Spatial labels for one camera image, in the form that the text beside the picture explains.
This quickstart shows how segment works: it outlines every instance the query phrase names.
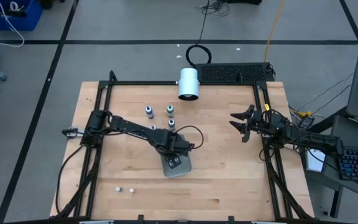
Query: wooden tabletop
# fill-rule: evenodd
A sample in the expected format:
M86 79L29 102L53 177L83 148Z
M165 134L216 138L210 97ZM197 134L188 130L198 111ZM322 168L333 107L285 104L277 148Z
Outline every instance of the wooden tabletop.
M84 82L73 118L73 126L84 128L94 108L97 82ZM290 117L283 83L268 83L272 108ZM195 125L204 134L201 148L190 152L193 170L168 179L162 172L160 156L148 142L127 135L106 136L94 198L92 219L136 220L274 220L265 163L259 159L260 135L249 141L230 124L230 113L241 113L255 104L251 86L200 86L200 98L181 101L177 86L114 86L110 111L144 126L168 127L167 105L175 109L176 127ZM154 110L148 119L145 107ZM198 145L200 134L184 129L186 140ZM80 139L68 141L65 159L79 146ZM282 149L282 161L289 191L311 215L308 187L300 157ZM66 165L62 174L60 208L78 188L85 150ZM122 192L116 192L120 186ZM277 188L280 213L285 216L281 192ZM51 215L55 215L54 203Z

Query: power cable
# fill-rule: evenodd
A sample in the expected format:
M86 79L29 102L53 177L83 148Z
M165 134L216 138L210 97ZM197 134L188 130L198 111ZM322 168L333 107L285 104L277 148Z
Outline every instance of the power cable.
M75 155L77 154L80 150L82 149L82 146L80 146L77 150L75 150L69 157L67 157L67 159L65 160L65 162L63 163L62 167L60 168L59 171L59 175L57 177L57 188L56 188L56 195L55 195L55 207L56 207L56 211L57 213L60 213L59 210L59 189L60 189L60 177L62 176L62 172L64 167L66 166L67 162Z
M276 29L276 25L277 25L278 19L280 18L281 11L283 10L283 5L284 5L284 0L281 0L280 7L278 8L277 15L276 15L276 18L275 18L274 23L273 23L272 31L270 31L270 35L269 35L268 40L267 40L264 62L266 62L266 60L267 60L267 54L269 52L270 41L271 41L271 39L273 37L274 30Z
M198 9L201 9L201 12L204 15L210 15L213 14L215 16L227 16L230 13L229 4L227 3L227 0L217 0L210 6L200 6Z
M309 103L314 102L315 100L317 100L320 96L323 96L324 94L326 94L330 89L334 88L335 86L339 85L340 83L346 81L348 78L350 78L354 73L350 74L348 77L346 77L345 79L335 83L333 86L329 87L328 89L326 89L326 91L324 91L324 93L316 96L316 98L312 99L311 101L305 103L303 106L301 106L301 108L299 108L295 113L298 114L299 110L302 110L306 105L308 105Z
M11 22L9 22L9 19L5 15L5 10L4 10L1 2L0 2L0 7L1 7L1 12L2 12L2 14L3 14L4 18L5 18L5 22L6 22L7 26L8 26L8 28L11 31L15 32L17 35L19 35L19 37L22 39L22 43L19 44L19 45L4 44L4 43L0 43L0 45L8 46L8 47L22 47L24 45L24 37L22 36L22 34L19 33L19 31L16 30L16 28L11 24ZM20 11L23 8L23 6L21 8L19 8L19 6L17 5L16 2L11 2L10 3L10 8L11 8L12 11Z
M181 131L181 130L183 130L185 128L195 128L201 134L201 143L199 144L199 146L195 146L192 149L198 149L199 147L201 147L204 144L204 134L203 134L203 132L200 129L198 129L196 126L186 125L186 126L183 126L183 127L179 128L178 130L176 130L175 133L178 133L179 131Z
M207 2L206 10L205 10L205 13L204 13L204 22L203 22L203 27L201 28L200 38L198 39L198 41L197 41L197 43L195 45L192 45L192 46L188 47L187 50L186 50L186 60L193 68L196 68L196 65L193 62L191 62L189 53L195 47L203 49L208 54L207 63L211 63L211 61L212 61L212 53L211 53L211 51L207 47L199 45L199 43L201 42L201 37L203 36L205 20L206 20L206 16L208 15L208 9L209 9L209 0Z
M330 102L332 102L333 100L335 100L337 97L339 97L340 94L342 94L343 92L345 92L346 89L348 89L350 86L352 85L348 85L347 87L345 87L345 89L343 89L340 93L338 93L334 98L332 98L330 101L328 101L324 106L321 106L320 108L318 108L314 113L311 114L311 116L313 116L315 113L317 113L319 110L323 109L325 106L327 106L328 104L330 104Z

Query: blue bin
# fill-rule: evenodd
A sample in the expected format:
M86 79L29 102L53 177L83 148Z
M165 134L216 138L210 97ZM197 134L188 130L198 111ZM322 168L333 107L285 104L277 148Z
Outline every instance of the blue bin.
M34 30L42 14L42 8L38 0L0 0L4 10L9 9L11 1L16 2L19 7L26 7L26 17L8 17L7 19L17 30ZM5 18L0 17L0 30L10 30Z

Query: floor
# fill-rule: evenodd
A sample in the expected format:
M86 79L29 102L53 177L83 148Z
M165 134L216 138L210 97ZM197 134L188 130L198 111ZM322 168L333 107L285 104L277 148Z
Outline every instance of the floor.
M177 80L188 67L186 48L200 35L206 0L66 0L44 11L22 48L0 46L0 221L47 218L80 84L108 78ZM262 62L279 0L231 4L226 17L208 16L203 40L213 63ZM19 43L12 32L0 40ZM358 53L358 0L285 0L268 61L299 108L354 71ZM194 50L192 61L206 61ZM305 107L315 111L351 78ZM328 116L347 103L349 90L319 110ZM11 180L24 161L16 190ZM323 212L333 192L308 182L314 212L323 220L358 223L358 195L344 191L338 219Z

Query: black chair leg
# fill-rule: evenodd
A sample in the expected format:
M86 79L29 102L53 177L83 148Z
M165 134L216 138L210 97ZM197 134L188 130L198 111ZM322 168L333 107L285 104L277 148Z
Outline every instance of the black chair leg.
M341 205L343 187L340 186L338 191L335 191L333 204L331 205L331 211L324 212L329 217L337 218L339 214L339 207Z

